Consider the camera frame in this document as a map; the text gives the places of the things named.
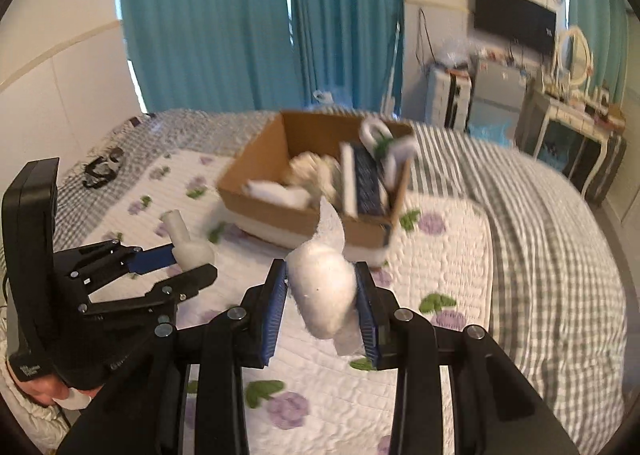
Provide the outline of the person's hand white glove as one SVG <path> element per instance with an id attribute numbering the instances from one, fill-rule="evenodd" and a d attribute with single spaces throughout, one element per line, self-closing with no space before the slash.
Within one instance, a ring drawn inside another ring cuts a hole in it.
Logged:
<path id="1" fill-rule="evenodd" d="M 56 404 L 69 411 L 85 409 L 96 395 L 96 391 L 69 388 L 60 378 L 53 375 L 19 381 L 17 386 L 41 405 Z"/>

